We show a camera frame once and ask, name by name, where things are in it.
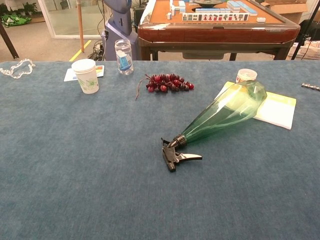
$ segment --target green plant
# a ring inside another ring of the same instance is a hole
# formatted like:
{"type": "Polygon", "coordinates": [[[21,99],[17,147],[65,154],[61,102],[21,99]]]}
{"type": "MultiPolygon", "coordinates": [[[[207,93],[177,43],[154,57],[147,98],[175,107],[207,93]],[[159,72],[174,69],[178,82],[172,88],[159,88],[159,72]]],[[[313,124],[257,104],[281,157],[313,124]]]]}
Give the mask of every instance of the green plant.
{"type": "Polygon", "coordinates": [[[37,12],[37,4],[34,2],[32,4],[26,2],[24,5],[24,10],[28,13],[33,13],[35,14],[37,12]]]}
{"type": "Polygon", "coordinates": [[[8,11],[7,6],[4,3],[1,3],[0,4],[0,16],[8,14],[8,13],[9,13],[9,11],[8,11]]]}

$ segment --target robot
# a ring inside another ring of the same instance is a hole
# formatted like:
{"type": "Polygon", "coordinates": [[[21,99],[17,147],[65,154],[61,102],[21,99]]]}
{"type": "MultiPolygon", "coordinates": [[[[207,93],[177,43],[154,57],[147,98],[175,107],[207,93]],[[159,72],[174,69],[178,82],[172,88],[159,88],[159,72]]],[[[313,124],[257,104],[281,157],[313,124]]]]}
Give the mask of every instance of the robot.
{"type": "Polygon", "coordinates": [[[131,43],[132,59],[141,60],[138,34],[132,31],[130,8],[131,0],[103,0],[111,8],[112,16],[105,25],[102,34],[105,60],[116,61],[115,41],[126,39],[131,43]]]}

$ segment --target paper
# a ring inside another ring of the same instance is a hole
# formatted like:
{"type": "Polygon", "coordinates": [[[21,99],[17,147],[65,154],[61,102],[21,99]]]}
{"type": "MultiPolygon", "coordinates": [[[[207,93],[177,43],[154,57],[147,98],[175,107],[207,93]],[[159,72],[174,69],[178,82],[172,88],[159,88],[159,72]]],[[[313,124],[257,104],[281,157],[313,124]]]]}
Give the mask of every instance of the paper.
{"type": "MultiPolygon", "coordinates": [[[[234,84],[234,82],[227,81],[215,98],[222,94],[232,84],[234,84]]],[[[254,119],[290,130],[292,128],[297,100],[268,91],[266,94],[267,97],[259,107],[254,119]]]]}
{"type": "MultiPolygon", "coordinates": [[[[105,66],[104,65],[100,65],[100,66],[96,66],[95,67],[95,72],[96,72],[96,76],[97,78],[99,77],[103,77],[104,76],[104,71],[105,71],[105,66]]],[[[74,81],[74,80],[78,80],[77,76],[75,74],[75,72],[72,70],[72,68],[68,68],[68,70],[66,71],[65,77],[64,77],[64,82],[69,82],[69,81],[74,81]]]]}

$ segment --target paper cup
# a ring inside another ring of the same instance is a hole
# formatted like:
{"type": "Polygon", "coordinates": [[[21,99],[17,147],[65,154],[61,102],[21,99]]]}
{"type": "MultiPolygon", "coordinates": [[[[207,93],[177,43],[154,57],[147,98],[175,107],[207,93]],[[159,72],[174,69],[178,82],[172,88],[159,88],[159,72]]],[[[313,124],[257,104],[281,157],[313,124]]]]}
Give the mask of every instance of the paper cup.
{"type": "Polygon", "coordinates": [[[82,91],[85,94],[94,94],[99,90],[96,73],[96,62],[92,59],[81,59],[71,65],[82,91]]]}
{"type": "Polygon", "coordinates": [[[254,81],[257,79],[257,72],[251,69],[243,68],[238,71],[235,82],[241,83],[245,81],[254,81]]]}

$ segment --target blue table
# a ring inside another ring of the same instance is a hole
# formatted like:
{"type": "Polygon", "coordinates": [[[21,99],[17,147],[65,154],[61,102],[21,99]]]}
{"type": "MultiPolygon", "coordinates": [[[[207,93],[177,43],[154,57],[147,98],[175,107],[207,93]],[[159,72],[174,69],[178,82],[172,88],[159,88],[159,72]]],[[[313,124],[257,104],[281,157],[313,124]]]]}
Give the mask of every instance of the blue table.
{"type": "MultiPolygon", "coordinates": [[[[63,82],[70,62],[0,75],[0,239],[319,239],[318,61],[105,62],[96,94],[63,82]],[[168,171],[171,140],[241,68],[297,99],[292,130],[255,119],[187,145],[201,161],[168,171]],[[148,93],[144,74],[176,73],[189,92],[148,93]]],[[[0,63],[8,69],[13,62],[0,63]]]]}

